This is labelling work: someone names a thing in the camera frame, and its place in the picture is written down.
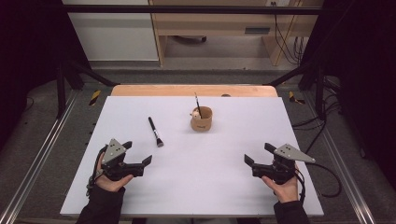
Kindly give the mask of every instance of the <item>wooden edge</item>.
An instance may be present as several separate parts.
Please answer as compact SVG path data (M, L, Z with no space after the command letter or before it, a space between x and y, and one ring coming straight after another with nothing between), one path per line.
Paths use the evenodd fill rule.
M252 85L118 85L112 96L239 96L277 97L272 86Z

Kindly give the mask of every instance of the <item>floor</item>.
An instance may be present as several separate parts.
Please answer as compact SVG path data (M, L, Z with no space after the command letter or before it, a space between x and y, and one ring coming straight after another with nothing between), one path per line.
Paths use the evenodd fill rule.
M218 36L209 37L205 43L171 38L163 67L141 62L97 63L94 69L120 83L261 85L281 77L295 66L283 60L280 66L273 67L259 37ZM299 91L296 86L299 78L276 88L284 99L292 124L315 116L313 91ZM11 207L13 216L9 218L15 223L73 222L73 218L60 216L59 211L106 96L111 92L111 88L89 77L83 76L83 79L86 84L82 91L71 91L66 86L68 97L74 97L75 101L69 102L73 107L67 112L63 125L55 118L57 94L54 82L29 93L28 107L0 152L0 209L3 213L0 218L5 217L5 211ZM101 96L94 106L88 106L95 90L101 90ZM291 102L290 91L297 100L305 100L305 104ZM327 106L337 102L330 91L325 91L325 95L329 96ZM344 188L338 197L324 197L336 192L334 177L316 167L309 168L325 212L324 217L312 217L311 221L327 224L396 223L396 192L376 163L361 157L359 144L342 115L342 109L334 107L328 112L324 132L310 155L335 171ZM319 125L320 121L316 120L310 126L295 129L301 149L309 147L318 134ZM52 144L47 143L48 136L54 140ZM37 175L26 175L35 170ZM265 217L262 222L275 223L273 217ZM1 220L0 223L12 222Z

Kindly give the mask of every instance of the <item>gray floor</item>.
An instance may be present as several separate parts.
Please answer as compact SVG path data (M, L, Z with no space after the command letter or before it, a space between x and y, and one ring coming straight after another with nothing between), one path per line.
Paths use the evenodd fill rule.
M202 44L185 40L180 42L174 39L170 42L170 48L167 50L167 64L163 68L152 64L131 68L128 64L128 66L118 67L117 70L114 70L114 66L99 66L96 71L104 77L121 83L260 85L286 74L293 67L293 65L287 65L287 62L277 68L270 65L263 66L263 64L269 64L268 56L263 50L260 52L255 47L243 47L249 44L262 47L262 43L257 38L235 38L228 39L228 42L226 40L224 37L212 37ZM224 52L222 49L234 49L234 51ZM22 221L23 218L58 219L53 223L60 223L60 219L71 219L60 216L59 212L86 144L90 141L91 132L106 96L111 92L109 87L85 76L84 79L87 83L82 91L78 91L70 116L43 163L41 172L21 210L18 211L16 223L27 223ZM279 96L284 99L291 123L315 116L309 104L300 105L289 101L289 91L293 91L298 99L304 98L307 102L313 95L311 91L299 92L295 86L297 81L298 77L277 88ZM101 95L95 105L89 105L95 90L101 90ZM67 88L67 92L73 94L75 91L70 93L70 89ZM22 114L14 134L0 152L1 211L4 211L11 201L55 122L57 113L55 82L52 81L34 89L29 96L34 99L33 105ZM32 103L31 98L27 99L28 105ZM329 114L326 127L338 151L342 154L375 223L396 223L396 193L382 176L376 163L361 158L359 146L346 119L335 110ZM300 149L307 148L317 133L318 129L295 131ZM310 155L316 158L318 163L336 170L325 140L322 134L311 149ZM336 191L336 182L328 173L316 167L308 168L317 190L329 194ZM312 217L313 223L361 223L347 190L343 189L341 195L336 198L319 196L319 199L325 215ZM275 221L273 217L266 217L262 219L262 222L274 223Z

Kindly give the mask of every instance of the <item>cup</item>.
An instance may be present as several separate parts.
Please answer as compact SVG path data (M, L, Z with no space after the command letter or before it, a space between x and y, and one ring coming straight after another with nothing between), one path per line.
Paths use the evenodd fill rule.
M200 106L201 117L199 116L198 107L195 107L191 113L191 127L196 132L207 132L212 127L213 112L210 107Z

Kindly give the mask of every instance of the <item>brush bristles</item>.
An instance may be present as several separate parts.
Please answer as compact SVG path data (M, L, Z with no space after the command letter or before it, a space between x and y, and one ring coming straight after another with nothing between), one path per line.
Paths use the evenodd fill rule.
M157 138L157 147L163 147L163 141L160 138Z

